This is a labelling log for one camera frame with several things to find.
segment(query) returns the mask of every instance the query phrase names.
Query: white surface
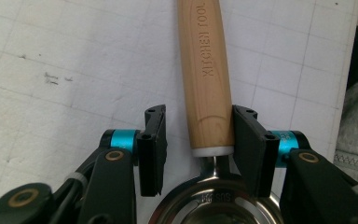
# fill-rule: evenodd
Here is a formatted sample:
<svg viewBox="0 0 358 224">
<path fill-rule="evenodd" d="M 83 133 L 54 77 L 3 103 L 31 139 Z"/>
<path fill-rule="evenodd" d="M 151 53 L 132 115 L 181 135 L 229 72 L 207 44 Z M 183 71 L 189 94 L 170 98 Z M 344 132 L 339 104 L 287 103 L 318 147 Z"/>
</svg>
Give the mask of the white surface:
<svg viewBox="0 0 358 224">
<path fill-rule="evenodd" d="M 221 5 L 233 104 L 267 129 L 302 131 L 332 160 L 358 0 Z M 0 196 L 35 181 L 57 189 L 106 129 L 143 129 L 144 111 L 160 104 L 163 196 L 198 175 L 176 23 L 174 0 L 0 0 Z M 278 194 L 283 178 L 279 170 Z M 139 223 L 161 199 L 138 197 Z"/>
</svg>

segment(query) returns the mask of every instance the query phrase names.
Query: wooden handle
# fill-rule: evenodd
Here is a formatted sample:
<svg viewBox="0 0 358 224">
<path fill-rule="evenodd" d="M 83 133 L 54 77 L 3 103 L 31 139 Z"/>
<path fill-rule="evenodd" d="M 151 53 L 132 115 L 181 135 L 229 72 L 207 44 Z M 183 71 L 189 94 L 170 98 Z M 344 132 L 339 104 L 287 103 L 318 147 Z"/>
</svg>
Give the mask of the wooden handle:
<svg viewBox="0 0 358 224">
<path fill-rule="evenodd" d="M 234 145 L 232 103 L 219 1 L 178 0 L 178 19 L 193 155 L 200 148 L 208 153 L 199 156 L 230 154 L 226 146 Z"/>
</svg>

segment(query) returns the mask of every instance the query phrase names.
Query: knife handle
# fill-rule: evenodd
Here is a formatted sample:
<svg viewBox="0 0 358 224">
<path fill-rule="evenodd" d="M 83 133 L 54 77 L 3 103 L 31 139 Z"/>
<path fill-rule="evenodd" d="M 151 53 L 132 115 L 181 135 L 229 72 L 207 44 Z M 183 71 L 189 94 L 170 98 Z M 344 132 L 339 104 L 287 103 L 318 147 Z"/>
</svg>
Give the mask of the knife handle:
<svg viewBox="0 0 358 224">
<path fill-rule="evenodd" d="M 186 116 L 196 157 L 233 152 L 227 55 L 218 0 L 178 0 Z"/>
</svg>

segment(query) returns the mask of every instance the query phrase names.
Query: white cutting mat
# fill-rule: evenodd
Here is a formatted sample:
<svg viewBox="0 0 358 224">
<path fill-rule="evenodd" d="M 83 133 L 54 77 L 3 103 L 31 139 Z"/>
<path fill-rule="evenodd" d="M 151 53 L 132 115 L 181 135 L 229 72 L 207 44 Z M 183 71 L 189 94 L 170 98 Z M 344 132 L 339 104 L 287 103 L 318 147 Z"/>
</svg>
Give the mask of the white cutting mat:
<svg viewBox="0 0 358 224">
<path fill-rule="evenodd" d="M 0 0 L 0 196 L 35 181 L 57 189 L 106 129 L 143 129 L 144 111 L 160 104 L 169 144 L 163 195 L 198 175 L 175 3 Z M 256 110 L 269 130 L 302 131 L 332 160 L 358 0 L 221 0 L 221 7 L 233 104 Z M 278 194 L 283 178 L 279 170 Z M 137 198 L 139 223 L 161 199 Z"/>
</svg>

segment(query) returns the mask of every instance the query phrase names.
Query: blue metal part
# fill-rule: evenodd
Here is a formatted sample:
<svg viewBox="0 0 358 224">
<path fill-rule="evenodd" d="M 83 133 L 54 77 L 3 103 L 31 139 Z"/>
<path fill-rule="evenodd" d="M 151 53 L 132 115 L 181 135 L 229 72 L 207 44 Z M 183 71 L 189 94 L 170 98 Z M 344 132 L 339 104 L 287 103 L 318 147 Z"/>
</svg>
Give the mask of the blue metal part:
<svg viewBox="0 0 358 224">
<path fill-rule="evenodd" d="M 296 136 L 290 131 L 271 131 L 273 134 L 281 138 L 278 151 L 278 159 L 275 163 L 275 167 L 286 167 L 286 159 L 289 157 L 289 153 L 292 148 L 299 148 Z"/>
<path fill-rule="evenodd" d="M 112 135 L 110 147 L 119 147 L 128 150 L 131 154 L 133 152 L 133 141 L 136 130 L 116 129 Z"/>
</svg>

